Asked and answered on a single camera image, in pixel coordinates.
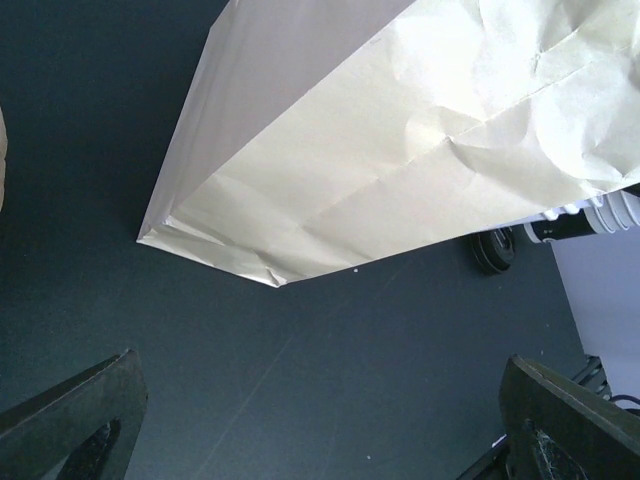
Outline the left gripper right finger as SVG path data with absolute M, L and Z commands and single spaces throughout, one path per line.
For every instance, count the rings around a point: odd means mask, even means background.
M 499 404 L 511 479 L 637 479 L 639 416 L 514 355 Z

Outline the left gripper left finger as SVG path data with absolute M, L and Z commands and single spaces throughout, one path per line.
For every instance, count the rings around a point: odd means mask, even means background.
M 1 477 L 125 477 L 147 410 L 137 352 L 114 355 L 1 413 Z

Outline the black lid right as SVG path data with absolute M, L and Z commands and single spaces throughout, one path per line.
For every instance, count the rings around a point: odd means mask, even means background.
M 471 236 L 471 248 L 480 269 L 487 275 L 508 271 L 515 258 L 515 235 L 511 227 L 497 228 Z

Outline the kraft paper bag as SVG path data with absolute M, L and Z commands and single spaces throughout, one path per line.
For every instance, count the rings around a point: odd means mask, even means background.
M 231 1 L 138 240 L 280 287 L 638 180 L 635 1 Z

